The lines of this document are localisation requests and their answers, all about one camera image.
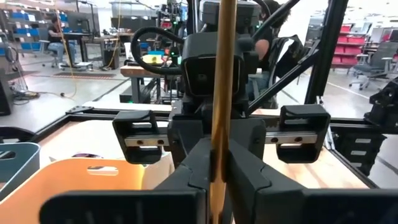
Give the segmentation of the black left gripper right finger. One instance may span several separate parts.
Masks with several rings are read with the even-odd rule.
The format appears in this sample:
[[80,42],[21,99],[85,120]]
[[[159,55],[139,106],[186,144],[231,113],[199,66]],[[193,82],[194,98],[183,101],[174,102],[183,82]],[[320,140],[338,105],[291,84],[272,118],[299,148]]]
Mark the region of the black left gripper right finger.
[[229,151],[227,186],[236,223],[397,223],[396,190],[308,189],[240,146]]

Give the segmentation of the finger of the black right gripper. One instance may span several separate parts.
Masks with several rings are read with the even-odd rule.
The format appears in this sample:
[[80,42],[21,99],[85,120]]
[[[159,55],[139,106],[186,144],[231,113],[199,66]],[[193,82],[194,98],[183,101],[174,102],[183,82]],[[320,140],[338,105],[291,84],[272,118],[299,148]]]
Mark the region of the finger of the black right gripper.
[[315,162],[323,147],[329,124],[330,114],[321,105],[281,107],[279,132],[287,140],[277,143],[277,157],[288,164]]
[[112,122],[125,160],[130,164],[154,164],[169,145],[167,128],[158,127],[153,111],[120,111]]

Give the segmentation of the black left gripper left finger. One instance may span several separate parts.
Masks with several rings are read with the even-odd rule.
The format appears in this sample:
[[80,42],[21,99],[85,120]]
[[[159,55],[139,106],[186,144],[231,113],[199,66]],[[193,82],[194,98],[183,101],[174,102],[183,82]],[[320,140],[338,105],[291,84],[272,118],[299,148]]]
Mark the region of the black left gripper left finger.
[[200,139],[189,155],[152,190],[71,191],[47,200],[41,224],[209,223],[211,141]]

